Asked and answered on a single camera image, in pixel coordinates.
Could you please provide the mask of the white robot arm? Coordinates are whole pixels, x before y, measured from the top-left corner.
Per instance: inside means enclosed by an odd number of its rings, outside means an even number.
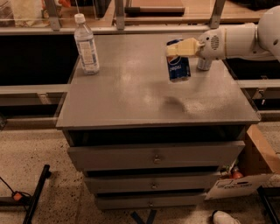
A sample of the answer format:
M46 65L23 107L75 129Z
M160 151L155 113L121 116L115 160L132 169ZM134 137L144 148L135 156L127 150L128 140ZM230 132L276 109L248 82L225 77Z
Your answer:
M166 55L204 60L280 60L280 6L267 10L258 24L222 25L198 38L168 45Z

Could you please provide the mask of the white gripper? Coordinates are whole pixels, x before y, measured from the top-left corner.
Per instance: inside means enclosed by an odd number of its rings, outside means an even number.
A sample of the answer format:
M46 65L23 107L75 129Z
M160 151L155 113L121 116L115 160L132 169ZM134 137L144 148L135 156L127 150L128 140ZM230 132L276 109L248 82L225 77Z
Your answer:
M167 43L168 57L199 56L205 60L223 60L226 56L225 29L218 28L204 32L198 38L174 39Z

